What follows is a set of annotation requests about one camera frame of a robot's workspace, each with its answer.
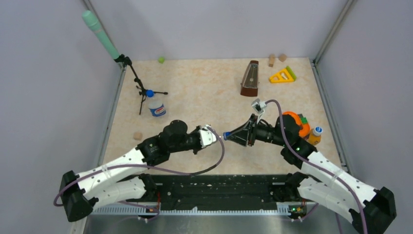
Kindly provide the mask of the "blue bottle cap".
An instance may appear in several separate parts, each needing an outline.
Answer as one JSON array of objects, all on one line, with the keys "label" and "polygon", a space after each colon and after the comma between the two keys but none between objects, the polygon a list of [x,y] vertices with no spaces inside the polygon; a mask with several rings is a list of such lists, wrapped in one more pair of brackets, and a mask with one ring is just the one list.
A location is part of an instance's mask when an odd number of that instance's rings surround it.
[{"label": "blue bottle cap", "polygon": [[224,139],[224,140],[228,140],[229,137],[230,137],[230,135],[231,135],[231,132],[224,132],[224,133],[223,133],[223,139]]}]

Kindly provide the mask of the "orange juice bottle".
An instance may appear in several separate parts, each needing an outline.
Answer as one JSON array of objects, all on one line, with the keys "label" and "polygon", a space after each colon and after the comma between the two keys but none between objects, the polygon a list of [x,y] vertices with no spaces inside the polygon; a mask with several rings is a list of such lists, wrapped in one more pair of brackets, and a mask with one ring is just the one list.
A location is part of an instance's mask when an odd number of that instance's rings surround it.
[{"label": "orange juice bottle", "polygon": [[323,129],[319,126],[313,128],[307,137],[307,142],[312,144],[313,146],[319,144],[321,142],[321,135],[323,133]]}]

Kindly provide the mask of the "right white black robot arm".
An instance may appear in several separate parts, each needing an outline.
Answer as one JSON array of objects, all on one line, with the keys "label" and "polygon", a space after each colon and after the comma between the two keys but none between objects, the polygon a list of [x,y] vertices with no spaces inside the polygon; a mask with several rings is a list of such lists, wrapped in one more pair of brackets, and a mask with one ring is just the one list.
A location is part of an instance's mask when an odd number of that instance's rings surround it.
[{"label": "right white black robot arm", "polygon": [[253,146],[256,141],[282,146],[284,160],[299,169],[282,190],[290,200],[311,200],[345,218],[360,234],[385,233],[396,218],[393,192],[368,185],[336,166],[300,137],[300,130],[289,114],[279,116],[274,126],[252,114],[244,125],[223,137],[242,146]]}]

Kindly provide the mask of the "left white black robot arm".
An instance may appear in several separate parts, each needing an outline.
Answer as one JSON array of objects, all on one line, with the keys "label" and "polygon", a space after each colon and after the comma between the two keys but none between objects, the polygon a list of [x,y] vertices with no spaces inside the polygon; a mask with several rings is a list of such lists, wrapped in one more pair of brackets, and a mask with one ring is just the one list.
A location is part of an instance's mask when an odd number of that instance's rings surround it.
[{"label": "left white black robot arm", "polygon": [[169,160],[172,153],[200,150],[217,138],[210,125],[188,132],[181,120],[174,120],[122,156],[94,169],[63,174],[55,206],[62,206],[69,222],[79,221],[95,209],[127,199],[151,201],[156,196],[155,183],[144,173]]}]

